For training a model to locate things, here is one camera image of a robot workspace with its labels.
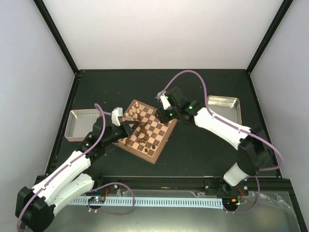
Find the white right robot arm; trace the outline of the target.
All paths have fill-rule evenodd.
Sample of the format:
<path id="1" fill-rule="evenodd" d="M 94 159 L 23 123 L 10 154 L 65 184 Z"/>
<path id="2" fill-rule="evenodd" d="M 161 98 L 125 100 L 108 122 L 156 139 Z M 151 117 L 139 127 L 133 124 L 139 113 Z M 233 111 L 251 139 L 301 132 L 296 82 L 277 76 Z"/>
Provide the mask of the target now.
<path id="1" fill-rule="evenodd" d="M 232 194 L 237 189 L 237 184 L 256 175 L 270 160 L 267 145 L 251 128 L 226 119 L 197 100 L 189 101 L 178 87 L 169 91 L 162 90 L 156 99 L 162 104 L 155 112 L 155 117 L 161 123 L 177 119 L 195 125 L 212 132 L 235 148 L 238 153 L 236 160 L 219 183 L 223 194 Z"/>

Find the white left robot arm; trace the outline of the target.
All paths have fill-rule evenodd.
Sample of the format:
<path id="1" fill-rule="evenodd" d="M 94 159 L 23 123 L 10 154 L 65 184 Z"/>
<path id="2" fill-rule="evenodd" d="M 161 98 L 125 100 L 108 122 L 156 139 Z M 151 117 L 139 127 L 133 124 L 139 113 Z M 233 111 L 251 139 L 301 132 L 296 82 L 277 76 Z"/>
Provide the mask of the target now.
<path id="1" fill-rule="evenodd" d="M 34 232 L 43 232 L 55 216 L 84 193 L 98 193 L 109 184 L 93 164 L 101 157 L 105 147 L 131 136 L 139 126 L 138 121 L 123 121 L 106 126 L 105 118 L 97 119 L 78 148 L 69 158 L 32 188 L 23 187 L 17 194 L 15 216 L 17 230 L 25 227 Z"/>

